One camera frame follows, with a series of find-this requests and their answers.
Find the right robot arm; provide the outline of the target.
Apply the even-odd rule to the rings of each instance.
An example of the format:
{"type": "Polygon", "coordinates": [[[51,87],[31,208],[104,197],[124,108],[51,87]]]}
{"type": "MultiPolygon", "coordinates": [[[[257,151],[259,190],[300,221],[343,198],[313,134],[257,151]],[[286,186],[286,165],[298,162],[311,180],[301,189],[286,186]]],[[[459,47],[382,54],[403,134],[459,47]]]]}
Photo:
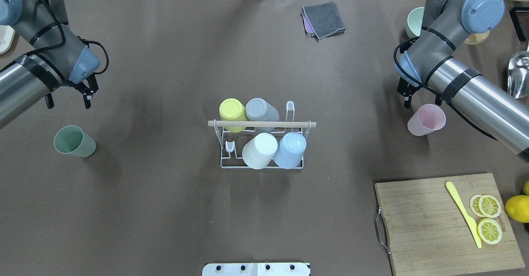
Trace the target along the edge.
{"type": "Polygon", "coordinates": [[[471,35],[504,18],[504,0],[425,0],[419,37],[394,52],[400,86],[425,88],[484,135],[528,161],[528,105],[508,95],[459,53],[471,35]]]}

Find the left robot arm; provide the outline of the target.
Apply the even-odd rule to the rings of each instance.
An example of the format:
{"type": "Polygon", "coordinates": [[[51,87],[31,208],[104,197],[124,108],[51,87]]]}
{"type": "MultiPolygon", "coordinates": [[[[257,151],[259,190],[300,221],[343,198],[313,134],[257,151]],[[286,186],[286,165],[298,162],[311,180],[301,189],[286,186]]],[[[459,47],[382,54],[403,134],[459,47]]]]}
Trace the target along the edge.
{"type": "Polygon", "coordinates": [[[60,87],[75,88],[91,107],[100,60],[70,30],[64,0],[1,0],[1,24],[33,47],[1,71],[2,127],[41,99],[53,108],[51,94],[60,87]]]}

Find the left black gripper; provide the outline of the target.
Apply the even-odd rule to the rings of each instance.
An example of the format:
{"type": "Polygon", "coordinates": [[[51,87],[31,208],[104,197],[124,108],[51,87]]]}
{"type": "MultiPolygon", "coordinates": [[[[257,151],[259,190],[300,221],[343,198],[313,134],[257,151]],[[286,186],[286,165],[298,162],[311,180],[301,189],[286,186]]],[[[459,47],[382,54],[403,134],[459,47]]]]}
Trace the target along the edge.
{"type": "MultiPolygon", "coordinates": [[[[46,74],[45,78],[48,80],[45,82],[45,85],[48,86],[53,84],[53,79],[55,77],[51,74],[46,74]]],[[[95,78],[95,74],[89,75],[87,77],[86,81],[88,82],[88,86],[86,86],[83,82],[80,83],[73,83],[70,80],[66,80],[65,82],[62,82],[59,87],[72,87],[75,88],[78,92],[80,92],[83,95],[83,101],[86,109],[91,108],[91,99],[93,95],[98,91],[98,82],[95,78]]],[[[48,93],[45,96],[45,103],[48,109],[52,109],[55,106],[53,95],[51,93],[48,93]]]]}

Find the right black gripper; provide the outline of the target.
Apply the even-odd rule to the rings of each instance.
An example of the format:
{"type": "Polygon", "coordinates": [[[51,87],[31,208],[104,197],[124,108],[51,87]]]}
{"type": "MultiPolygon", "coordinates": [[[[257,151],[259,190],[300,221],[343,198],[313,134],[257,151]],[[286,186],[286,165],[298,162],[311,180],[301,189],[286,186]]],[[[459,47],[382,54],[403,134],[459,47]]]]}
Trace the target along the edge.
{"type": "Polygon", "coordinates": [[[397,92],[404,97],[404,108],[411,108],[412,95],[414,95],[414,93],[417,92],[420,88],[420,86],[413,86],[407,80],[400,77],[397,86],[397,92]]]}

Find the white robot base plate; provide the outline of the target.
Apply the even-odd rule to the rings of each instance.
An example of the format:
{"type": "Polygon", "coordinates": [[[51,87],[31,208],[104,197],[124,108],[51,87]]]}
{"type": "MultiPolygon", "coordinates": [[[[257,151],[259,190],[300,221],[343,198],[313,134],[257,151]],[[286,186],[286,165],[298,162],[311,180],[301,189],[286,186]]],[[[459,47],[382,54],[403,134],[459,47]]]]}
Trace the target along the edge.
{"type": "Polygon", "coordinates": [[[310,276],[309,263],[210,263],[204,266],[202,276],[310,276]]]}

